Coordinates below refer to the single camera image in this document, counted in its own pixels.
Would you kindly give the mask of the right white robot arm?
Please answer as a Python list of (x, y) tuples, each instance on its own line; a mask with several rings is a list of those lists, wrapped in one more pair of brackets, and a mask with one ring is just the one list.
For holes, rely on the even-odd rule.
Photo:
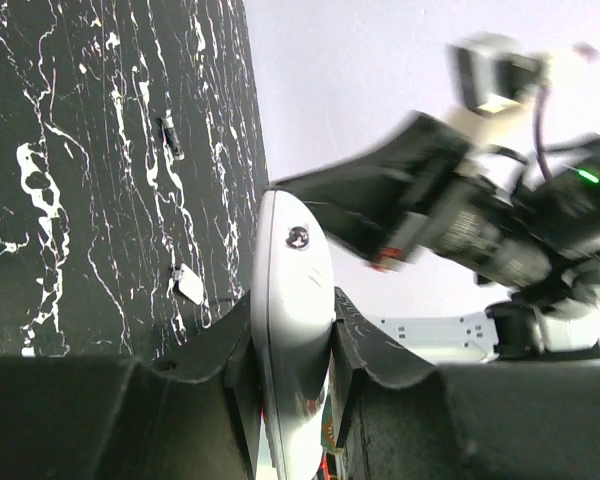
[(487, 307), (501, 359), (588, 356), (590, 343), (556, 345), (543, 320), (576, 320), (600, 306), (600, 137), (574, 144), (580, 160), (536, 187), (520, 170), (510, 191), (478, 157), (527, 157), (498, 145), (497, 129), (417, 113), (386, 143), (331, 167), (280, 180), (323, 231), (378, 270), (425, 248), (510, 289)]

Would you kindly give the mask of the white battery compartment cover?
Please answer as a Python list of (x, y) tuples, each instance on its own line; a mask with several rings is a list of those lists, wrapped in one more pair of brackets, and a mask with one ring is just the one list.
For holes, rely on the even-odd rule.
[(172, 279), (177, 291), (195, 305), (201, 305), (205, 298), (204, 284), (200, 276), (186, 264), (173, 269)]

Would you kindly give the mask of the floral rectangular tray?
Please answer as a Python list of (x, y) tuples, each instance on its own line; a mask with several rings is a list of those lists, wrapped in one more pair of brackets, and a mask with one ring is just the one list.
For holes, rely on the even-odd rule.
[(323, 450), (328, 454), (337, 456), (342, 452), (342, 449), (337, 446), (332, 406), (329, 401), (325, 403), (322, 413), (321, 445)]

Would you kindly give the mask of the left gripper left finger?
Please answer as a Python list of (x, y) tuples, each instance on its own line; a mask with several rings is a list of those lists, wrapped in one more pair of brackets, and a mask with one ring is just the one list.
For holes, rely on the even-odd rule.
[(158, 360), (0, 356), (0, 479), (251, 479), (250, 304)]

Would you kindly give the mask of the white remote control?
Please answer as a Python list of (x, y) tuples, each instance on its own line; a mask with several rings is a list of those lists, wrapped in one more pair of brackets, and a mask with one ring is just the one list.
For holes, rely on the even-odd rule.
[(335, 285), (328, 242), (292, 194), (263, 196), (250, 290), (270, 454), (280, 479), (311, 479), (322, 458)]

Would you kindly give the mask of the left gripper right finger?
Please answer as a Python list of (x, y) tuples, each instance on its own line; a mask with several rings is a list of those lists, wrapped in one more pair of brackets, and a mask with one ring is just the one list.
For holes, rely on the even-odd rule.
[(433, 365), (336, 295), (331, 401), (350, 479), (600, 479), (600, 362)]

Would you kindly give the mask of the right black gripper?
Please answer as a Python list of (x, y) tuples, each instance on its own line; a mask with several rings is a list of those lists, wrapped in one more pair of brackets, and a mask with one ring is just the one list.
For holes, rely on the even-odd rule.
[(325, 234), (377, 269), (394, 269), (426, 248), (487, 283), (542, 280), (547, 254), (522, 234), (513, 203), (481, 173), (473, 152), (456, 129), (417, 112), (378, 146), (273, 187), (328, 203), (314, 205)]

